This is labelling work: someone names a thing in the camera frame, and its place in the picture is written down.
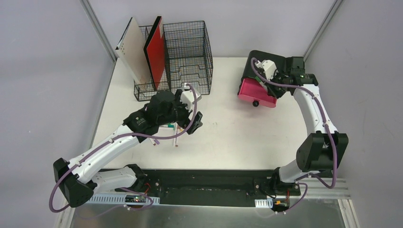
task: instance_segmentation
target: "white wall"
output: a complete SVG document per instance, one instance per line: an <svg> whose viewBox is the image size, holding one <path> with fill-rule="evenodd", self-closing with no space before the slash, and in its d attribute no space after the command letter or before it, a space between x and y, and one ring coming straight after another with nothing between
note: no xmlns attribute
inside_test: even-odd
<svg viewBox="0 0 403 228"><path fill-rule="evenodd" d="M0 227L53 227L52 164L89 147L112 61L79 0L1 1L0 31Z"/></svg>
<svg viewBox="0 0 403 228"><path fill-rule="evenodd" d="M90 0L116 46L130 17L152 25L204 20L214 57L247 57L254 49L302 56L334 0Z"/></svg>
<svg viewBox="0 0 403 228"><path fill-rule="evenodd" d="M340 167L361 227L403 222L403 1L347 0L307 61L350 143Z"/></svg>

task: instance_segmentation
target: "wire mesh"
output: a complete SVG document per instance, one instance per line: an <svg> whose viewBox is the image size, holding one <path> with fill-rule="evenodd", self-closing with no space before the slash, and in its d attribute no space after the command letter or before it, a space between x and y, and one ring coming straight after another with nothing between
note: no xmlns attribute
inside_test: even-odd
<svg viewBox="0 0 403 228"><path fill-rule="evenodd" d="M147 39L152 26L141 26ZM135 85L134 95L138 101L147 101L160 90L173 93L192 83L202 95L210 94L213 62L210 41L204 21L164 24L165 70L158 89L152 81Z"/></svg>

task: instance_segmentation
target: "white binder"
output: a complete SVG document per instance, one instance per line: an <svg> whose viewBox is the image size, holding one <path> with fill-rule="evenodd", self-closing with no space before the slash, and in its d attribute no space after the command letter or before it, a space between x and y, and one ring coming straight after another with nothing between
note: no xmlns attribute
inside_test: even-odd
<svg viewBox="0 0 403 228"><path fill-rule="evenodd" d="M134 18L130 18L115 52L136 84L149 83L150 69L144 54L145 37Z"/></svg>

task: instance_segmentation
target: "metal corner post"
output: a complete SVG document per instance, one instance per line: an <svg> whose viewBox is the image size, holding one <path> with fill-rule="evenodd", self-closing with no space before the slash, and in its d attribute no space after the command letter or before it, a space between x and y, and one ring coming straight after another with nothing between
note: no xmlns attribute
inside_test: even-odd
<svg viewBox="0 0 403 228"><path fill-rule="evenodd" d="M86 14L88 15L89 20L91 21L92 26L95 29L95 32L98 34L99 39L101 40L102 45L104 45L105 50L107 51L108 55L111 57L112 61L116 63L117 55L115 51L112 49L111 44L109 43L108 38L105 35L104 30L102 29L101 24L99 23L94 10L91 7L91 4L88 0L80 0L81 5L83 6Z"/></svg>
<svg viewBox="0 0 403 228"><path fill-rule="evenodd" d="M337 10L340 8L341 4L343 3L344 0L335 0L333 3L332 7L330 8L329 12L326 14L325 19L323 19L322 24L319 26L319 29L317 30L316 34L314 35L311 43L309 44L307 50L304 53L304 61L306 62L309 55L311 54L312 50L322 37L323 33L325 32L327 26L333 19L333 16L336 14Z"/></svg>

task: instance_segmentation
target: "black wire basket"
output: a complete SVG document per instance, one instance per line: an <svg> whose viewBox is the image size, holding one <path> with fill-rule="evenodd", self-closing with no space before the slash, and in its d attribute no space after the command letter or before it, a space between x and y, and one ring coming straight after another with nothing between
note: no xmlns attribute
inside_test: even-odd
<svg viewBox="0 0 403 228"><path fill-rule="evenodd" d="M141 26L140 29L148 38L152 26ZM154 90L150 80L146 84L134 84L134 95L138 101L148 101L161 90L183 88L189 82L202 95L211 91L213 59L209 35L204 21L164 24L165 70Z"/></svg>

